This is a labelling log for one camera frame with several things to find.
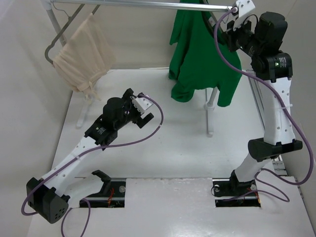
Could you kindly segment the grey clothes hanger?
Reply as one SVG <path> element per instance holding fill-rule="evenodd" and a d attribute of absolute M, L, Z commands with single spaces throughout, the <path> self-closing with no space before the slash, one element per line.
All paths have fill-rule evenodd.
<path fill-rule="evenodd" d="M 206 26 L 206 29 L 208 30 L 208 32 L 211 35 L 213 35 L 214 30 L 215 30 L 215 26 L 217 23 L 217 19 L 216 19 L 215 15 L 213 14 L 212 11 L 202 11 L 201 15 L 202 15 L 203 22 Z"/>

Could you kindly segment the green t shirt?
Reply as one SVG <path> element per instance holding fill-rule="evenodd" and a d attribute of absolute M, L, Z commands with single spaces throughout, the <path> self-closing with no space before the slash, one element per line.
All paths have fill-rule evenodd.
<path fill-rule="evenodd" d="M 170 45 L 176 45 L 169 64 L 168 77 L 176 84 L 171 97 L 188 102 L 196 90 L 217 88 L 217 105 L 231 104 L 240 73 L 229 68 L 216 51 L 215 41 L 204 24 L 208 12 L 178 10 L 175 16 Z"/>

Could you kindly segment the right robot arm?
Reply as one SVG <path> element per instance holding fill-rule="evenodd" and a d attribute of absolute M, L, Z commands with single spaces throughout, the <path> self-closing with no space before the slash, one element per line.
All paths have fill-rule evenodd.
<path fill-rule="evenodd" d="M 292 59 L 279 48 L 287 30 L 285 17 L 279 13 L 263 13 L 255 30 L 251 22 L 227 33 L 230 51 L 242 50 L 251 58 L 251 67 L 259 79 L 264 108 L 265 131 L 262 138 L 248 142 L 248 155 L 230 176 L 228 188 L 238 195 L 250 185 L 255 174 L 269 159 L 301 150 L 287 114 L 290 113 L 290 87 L 293 75 Z"/>

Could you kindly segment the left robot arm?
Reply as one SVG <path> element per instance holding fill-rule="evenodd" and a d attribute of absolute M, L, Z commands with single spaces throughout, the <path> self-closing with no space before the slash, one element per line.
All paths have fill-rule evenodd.
<path fill-rule="evenodd" d="M 81 201 L 91 194 L 100 196 L 110 191 L 111 178 L 100 170 L 76 181 L 79 173 L 107 148 L 115 147 L 118 131 L 129 123 L 143 128 L 154 115 L 146 111 L 157 103 L 148 95 L 133 94 L 127 89 L 121 97 L 108 99 L 102 114 L 84 133 L 75 148 L 53 169 L 40 179 L 31 178 L 26 184 L 27 196 L 21 213 L 28 213 L 28 205 L 51 224 L 58 222 L 67 211 L 78 208 Z"/>

